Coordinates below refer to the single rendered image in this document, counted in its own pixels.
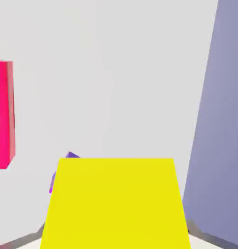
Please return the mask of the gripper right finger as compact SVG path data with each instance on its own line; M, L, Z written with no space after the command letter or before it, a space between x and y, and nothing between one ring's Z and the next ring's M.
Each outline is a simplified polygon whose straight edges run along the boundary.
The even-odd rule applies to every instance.
M238 245L235 243L203 232L193 220L186 219L186 222L188 234L194 241L200 242L202 245L213 245L214 249L238 249Z

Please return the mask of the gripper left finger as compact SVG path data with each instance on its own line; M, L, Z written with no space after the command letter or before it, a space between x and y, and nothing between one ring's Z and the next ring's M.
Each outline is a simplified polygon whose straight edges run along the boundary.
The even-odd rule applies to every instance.
M13 241L7 242L5 244L0 245L0 249L17 249L21 246L24 246L28 243L31 243L33 241L36 241L42 237L43 230L44 230L45 224L43 224L40 229L35 233L30 233L26 236L20 237L18 239L15 239Z

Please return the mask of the small purple cube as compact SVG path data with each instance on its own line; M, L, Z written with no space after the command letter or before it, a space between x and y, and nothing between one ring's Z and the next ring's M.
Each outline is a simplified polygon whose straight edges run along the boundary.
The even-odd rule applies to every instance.
M68 152L67 155L66 155L66 158L80 158L80 156L72 153L72 152ZM54 180L55 180L55 175L56 175L56 172L54 172L52 178L51 178L51 184L50 184L50 188L49 188L49 193L51 194L52 193L52 190L53 190L53 184L54 184Z

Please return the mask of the large pink box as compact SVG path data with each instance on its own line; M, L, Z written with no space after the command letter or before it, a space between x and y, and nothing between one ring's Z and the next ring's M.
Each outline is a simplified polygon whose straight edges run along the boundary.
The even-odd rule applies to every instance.
M0 61L0 169L16 154L13 62Z

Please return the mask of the small yellow cube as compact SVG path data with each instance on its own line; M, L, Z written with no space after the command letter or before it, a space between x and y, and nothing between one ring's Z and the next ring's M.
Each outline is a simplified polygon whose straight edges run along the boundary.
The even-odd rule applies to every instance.
M61 158L40 249L191 249L173 159Z

